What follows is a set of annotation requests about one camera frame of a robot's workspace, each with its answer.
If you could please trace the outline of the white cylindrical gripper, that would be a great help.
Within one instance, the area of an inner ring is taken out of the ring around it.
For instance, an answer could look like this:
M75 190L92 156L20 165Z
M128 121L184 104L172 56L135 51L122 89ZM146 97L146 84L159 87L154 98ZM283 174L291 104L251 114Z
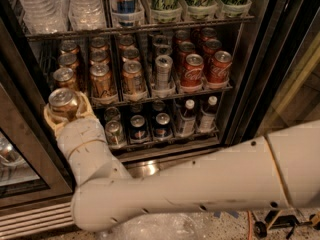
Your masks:
M58 148L68 161L77 185L97 178L131 178L127 169L111 153L104 128L97 120L89 99L82 92L78 92L77 96L78 119L73 122L68 123L67 118L55 115L49 105L43 111L44 119L57 137Z

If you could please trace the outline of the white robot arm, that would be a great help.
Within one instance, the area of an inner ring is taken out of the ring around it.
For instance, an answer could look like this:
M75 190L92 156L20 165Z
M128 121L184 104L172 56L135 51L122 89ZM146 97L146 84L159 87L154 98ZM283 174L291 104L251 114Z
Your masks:
M320 207L320 121L134 178L110 152L85 94L53 91L44 118L76 179L71 214L86 231L144 214Z

